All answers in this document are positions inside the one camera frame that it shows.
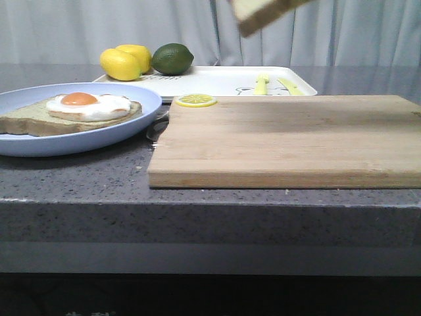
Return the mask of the bread slice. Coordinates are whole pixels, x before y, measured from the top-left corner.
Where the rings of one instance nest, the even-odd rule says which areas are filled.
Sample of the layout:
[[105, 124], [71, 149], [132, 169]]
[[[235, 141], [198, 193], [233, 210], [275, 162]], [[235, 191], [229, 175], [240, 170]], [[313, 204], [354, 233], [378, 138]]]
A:
[[285, 13], [309, 3], [309, 0], [232, 0], [239, 33], [249, 37]]
[[142, 115], [141, 103], [131, 101], [132, 109], [127, 116], [122, 118], [97, 122], [76, 122], [65, 120], [58, 117], [52, 117], [48, 114], [45, 108], [46, 103], [49, 100], [54, 99], [56, 96], [2, 114], [1, 133], [15, 135], [29, 134], [32, 136], [73, 134], [104, 128], [107, 126], [114, 126], [116, 124], [120, 124], [121, 122], [129, 121], [133, 117], [140, 117]]

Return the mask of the wooden cutting board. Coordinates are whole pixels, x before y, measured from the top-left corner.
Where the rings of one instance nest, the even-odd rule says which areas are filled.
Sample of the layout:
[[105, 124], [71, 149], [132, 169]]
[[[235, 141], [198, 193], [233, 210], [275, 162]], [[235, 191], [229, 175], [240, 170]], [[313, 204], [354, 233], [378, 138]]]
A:
[[397, 95], [171, 104], [155, 188], [419, 188], [420, 106]]

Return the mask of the yellow plastic knife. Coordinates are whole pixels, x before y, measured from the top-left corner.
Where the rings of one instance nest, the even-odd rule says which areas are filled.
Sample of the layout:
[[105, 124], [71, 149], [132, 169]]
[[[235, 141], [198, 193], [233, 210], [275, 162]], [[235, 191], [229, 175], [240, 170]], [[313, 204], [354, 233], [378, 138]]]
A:
[[278, 78], [277, 81], [286, 88], [290, 95], [304, 95], [304, 93], [298, 88], [298, 86], [291, 80], [285, 78]]

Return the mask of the white rectangular tray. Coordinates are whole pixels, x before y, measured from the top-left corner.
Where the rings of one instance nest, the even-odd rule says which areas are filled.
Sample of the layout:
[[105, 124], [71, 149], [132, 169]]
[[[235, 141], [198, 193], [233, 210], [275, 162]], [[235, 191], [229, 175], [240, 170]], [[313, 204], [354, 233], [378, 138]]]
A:
[[175, 96], [191, 93], [246, 96], [253, 95], [256, 79], [260, 73], [269, 75], [269, 83], [266, 85], [268, 95], [290, 95], [277, 81], [278, 78], [291, 80], [306, 96], [318, 94], [290, 68], [280, 66], [193, 66], [180, 76], [165, 76], [154, 70], [127, 84], [152, 90], [165, 102], [171, 102]]

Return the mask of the yellow lemon slice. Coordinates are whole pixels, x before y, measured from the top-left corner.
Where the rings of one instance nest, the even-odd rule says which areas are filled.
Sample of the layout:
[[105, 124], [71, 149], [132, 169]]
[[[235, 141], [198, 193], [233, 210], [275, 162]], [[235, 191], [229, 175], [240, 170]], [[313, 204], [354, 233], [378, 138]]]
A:
[[174, 98], [175, 102], [183, 107], [209, 107], [217, 103], [217, 99], [208, 94], [192, 93]]

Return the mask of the front yellow lemon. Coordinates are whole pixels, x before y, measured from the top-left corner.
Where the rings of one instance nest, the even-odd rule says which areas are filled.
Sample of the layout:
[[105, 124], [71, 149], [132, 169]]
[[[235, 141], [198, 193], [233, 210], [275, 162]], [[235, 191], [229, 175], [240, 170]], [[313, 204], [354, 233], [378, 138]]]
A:
[[105, 73], [116, 80], [131, 81], [141, 76], [139, 61], [133, 55], [118, 49], [104, 50], [99, 56], [99, 63]]

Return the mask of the grey curtain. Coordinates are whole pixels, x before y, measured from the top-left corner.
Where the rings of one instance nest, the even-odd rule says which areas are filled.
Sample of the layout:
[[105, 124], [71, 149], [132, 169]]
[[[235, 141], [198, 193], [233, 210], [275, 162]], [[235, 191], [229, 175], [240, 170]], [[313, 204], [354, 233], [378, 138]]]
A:
[[419, 1], [311, 1], [252, 36], [228, 1], [2, 1], [3, 63], [96, 64], [182, 43], [196, 65], [419, 66]]

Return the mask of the yellow plastic fork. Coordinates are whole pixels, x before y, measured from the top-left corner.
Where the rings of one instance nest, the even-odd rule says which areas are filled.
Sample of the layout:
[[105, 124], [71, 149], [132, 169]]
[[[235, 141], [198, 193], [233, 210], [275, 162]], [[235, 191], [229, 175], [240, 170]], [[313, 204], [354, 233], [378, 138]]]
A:
[[260, 73], [256, 79], [256, 86], [253, 90], [253, 95], [267, 95], [266, 85], [269, 83], [269, 75], [267, 73]]

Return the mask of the rear yellow lemon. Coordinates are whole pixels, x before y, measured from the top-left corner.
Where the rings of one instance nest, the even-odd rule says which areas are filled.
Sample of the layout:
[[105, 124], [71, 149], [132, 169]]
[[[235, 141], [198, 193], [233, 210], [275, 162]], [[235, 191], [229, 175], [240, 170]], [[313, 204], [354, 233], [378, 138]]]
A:
[[152, 55], [146, 46], [122, 44], [116, 46], [116, 49], [133, 55], [139, 61], [142, 74], [147, 74], [151, 70]]

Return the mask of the green lime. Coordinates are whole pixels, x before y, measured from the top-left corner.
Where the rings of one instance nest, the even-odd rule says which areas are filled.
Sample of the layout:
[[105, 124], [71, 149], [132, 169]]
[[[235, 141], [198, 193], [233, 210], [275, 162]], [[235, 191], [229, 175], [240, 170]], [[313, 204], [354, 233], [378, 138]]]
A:
[[175, 76], [185, 73], [193, 60], [194, 55], [185, 45], [168, 43], [154, 52], [151, 66], [161, 74]]

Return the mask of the fried egg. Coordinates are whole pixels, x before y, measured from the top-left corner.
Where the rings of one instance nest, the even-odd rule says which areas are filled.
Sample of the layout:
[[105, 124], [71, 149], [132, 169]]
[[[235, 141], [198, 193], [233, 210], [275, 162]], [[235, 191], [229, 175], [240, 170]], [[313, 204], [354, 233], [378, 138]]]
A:
[[92, 95], [86, 92], [62, 94], [45, 106], [52, 117], [76, 122], [97, 122], [125, 117], [132, 102], [119, 95]]

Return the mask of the light blue round plate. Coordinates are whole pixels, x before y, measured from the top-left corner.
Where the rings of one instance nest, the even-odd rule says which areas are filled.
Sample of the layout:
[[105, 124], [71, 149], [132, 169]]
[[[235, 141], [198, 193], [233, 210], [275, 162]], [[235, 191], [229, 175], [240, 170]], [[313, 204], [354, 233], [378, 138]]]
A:
[[132, 137], [147, 128], [161, 109], [162, 98], [146, 88], [127, 84], [82, 82], [52, 84], [24, 88], [1, 94], [1, 113], [7, 113], [36, 101], [62, 93], [87, 92], [90, 94], [123, 95], [142, 105], [142, 115], [114, 126], [58, 136], [1, 135], [1, 155], [13, 157], [52, 157], [81, 153], [112, 145]]

